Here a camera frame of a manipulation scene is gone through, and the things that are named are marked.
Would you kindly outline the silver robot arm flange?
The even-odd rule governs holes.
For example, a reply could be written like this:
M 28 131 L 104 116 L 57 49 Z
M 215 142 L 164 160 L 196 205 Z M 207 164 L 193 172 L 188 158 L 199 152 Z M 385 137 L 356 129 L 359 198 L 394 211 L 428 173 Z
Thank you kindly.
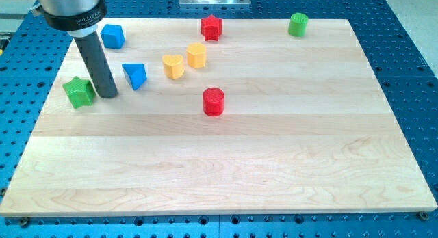
M 31 8 L 47 24 L 74 38 L 95 37 L 97 24 L 107 14 L 105 0 L 37 0 Z

